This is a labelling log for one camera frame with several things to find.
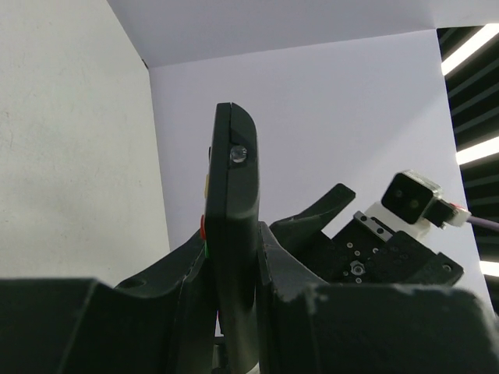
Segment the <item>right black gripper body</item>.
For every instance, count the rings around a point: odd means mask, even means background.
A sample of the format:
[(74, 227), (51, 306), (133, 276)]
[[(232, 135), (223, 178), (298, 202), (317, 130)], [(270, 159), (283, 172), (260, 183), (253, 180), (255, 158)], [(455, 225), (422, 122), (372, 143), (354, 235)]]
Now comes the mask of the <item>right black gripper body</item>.
[(318, 245), (315, 274), (340, 284), (456, 284), (464, 269), (404, 231), (356, 212), (333, 238)]

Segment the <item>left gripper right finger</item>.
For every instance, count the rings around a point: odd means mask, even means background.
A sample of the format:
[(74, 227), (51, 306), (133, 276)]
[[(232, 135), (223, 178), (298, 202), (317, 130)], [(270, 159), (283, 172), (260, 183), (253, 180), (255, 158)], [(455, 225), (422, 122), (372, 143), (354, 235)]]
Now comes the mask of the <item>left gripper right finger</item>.
[(459, 288), (329, 284), (266, 224), (257, 250), (262, 373), (495, 373), (498, 318)]

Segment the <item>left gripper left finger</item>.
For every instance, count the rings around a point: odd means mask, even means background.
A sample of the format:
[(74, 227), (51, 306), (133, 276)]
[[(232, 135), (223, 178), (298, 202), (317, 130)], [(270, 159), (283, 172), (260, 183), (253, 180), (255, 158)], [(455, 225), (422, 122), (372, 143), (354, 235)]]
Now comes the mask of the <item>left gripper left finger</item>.
[(204, 243), (111, 288), (96, 279), (4, 279), (4, 373), (209, 373), (215, 306)]

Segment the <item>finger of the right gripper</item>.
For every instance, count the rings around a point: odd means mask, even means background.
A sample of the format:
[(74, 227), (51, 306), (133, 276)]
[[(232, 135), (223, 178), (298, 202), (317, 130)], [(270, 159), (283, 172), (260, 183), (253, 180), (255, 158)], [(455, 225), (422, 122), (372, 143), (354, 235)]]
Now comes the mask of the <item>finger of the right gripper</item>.
[(356, 193), (338, 183), (301, 213), (275, 221), (270, 229), (282, 248), (318, 277), (334, 279), (342, 273), (333, 241), (323, 229), (356, 197)]

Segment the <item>black remote control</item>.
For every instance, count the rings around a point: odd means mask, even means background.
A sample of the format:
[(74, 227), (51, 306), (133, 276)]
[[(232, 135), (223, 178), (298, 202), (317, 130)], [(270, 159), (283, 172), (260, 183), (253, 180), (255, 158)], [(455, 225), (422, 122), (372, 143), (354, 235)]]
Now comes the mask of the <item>black remote control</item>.
[(203, 229), (233, 373), (247, 373), (258, 363), (254, 303), (259, 206), (256, 126), (239, 105), (220, 103), (214, 117)]

